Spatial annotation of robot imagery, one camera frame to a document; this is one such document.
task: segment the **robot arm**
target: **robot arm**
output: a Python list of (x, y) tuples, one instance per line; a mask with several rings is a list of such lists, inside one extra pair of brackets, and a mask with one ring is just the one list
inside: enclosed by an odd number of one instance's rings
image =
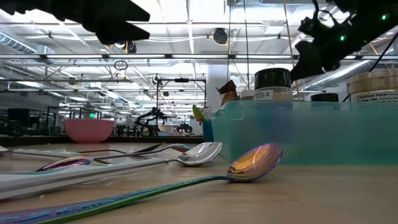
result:
[(292, 81), (320, 75), (340, 67), (340, 60), (360, 51), (361, 47), (398, 25), (398, 1), (395, 0), (327, 0), (334, 2), (350, 16), (333, 27), (318, 19), (318, 3), (312, 18), (302, 20), (299, 31), (314, 38), (312, 43), (300, 41), (298, 63), (290, 73)]
[(148, 32), (127, 22), (148, 22), (150, 18), (148, 12), (130, 0), (2, 0), (0, 9), (11, 15), (39, 9), (60, 21), (78, 22), (94, 32), (104, 45), (149, 38)]

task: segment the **container lid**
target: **container lid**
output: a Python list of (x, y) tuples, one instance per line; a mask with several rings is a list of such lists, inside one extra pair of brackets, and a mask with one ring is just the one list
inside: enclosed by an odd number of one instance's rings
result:
[(244, 97), (253, 97), (254, 96), (254, 90), (243, 90), (241, 92), (241, 98)]
[(390, 69), (390, 70), (382, 70), (382, 71), (375, 71), (375, 72), (366, 72), (348, 79), (347, 83), (353, 83), (360, 80), (368, 79), (368, 78), (379, 78), (385, 76), (398, 76), (398, 69)]
[(311, 101), (338, 102), (337, 93), (320, 93), (311, 96)]
[(256, 72), (255, 89), (264, 87), (291, 87), (290, 71), (285, 68), (267, 68)]

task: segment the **black jar lid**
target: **black jar lid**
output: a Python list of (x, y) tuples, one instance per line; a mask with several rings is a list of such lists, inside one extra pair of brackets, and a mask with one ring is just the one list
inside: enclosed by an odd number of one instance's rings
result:
[(266, 68), (256, 72), (254, 88), (291, 87), (290, 71), (285, 68)]
[(320, 93), (311, 96), (311, 101), (338, 102), (337, 93)]

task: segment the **nutrition facts label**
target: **nutrition facts label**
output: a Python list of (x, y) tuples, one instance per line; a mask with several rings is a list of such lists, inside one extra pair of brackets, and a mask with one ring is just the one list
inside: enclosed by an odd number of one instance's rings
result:
[(398, 91), (358, 95), (356, 98), (354, 98), (353, 101), (375, 102), (375, 103), (397, 103)]

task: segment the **teal plastic bin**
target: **teal plastic bin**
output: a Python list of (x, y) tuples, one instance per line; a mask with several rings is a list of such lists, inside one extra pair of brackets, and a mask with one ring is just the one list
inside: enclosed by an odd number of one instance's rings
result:
[(398, 164), (398, 104), (232, 101), (213, 115), (230, 161), (265, 143), (284, 164)]

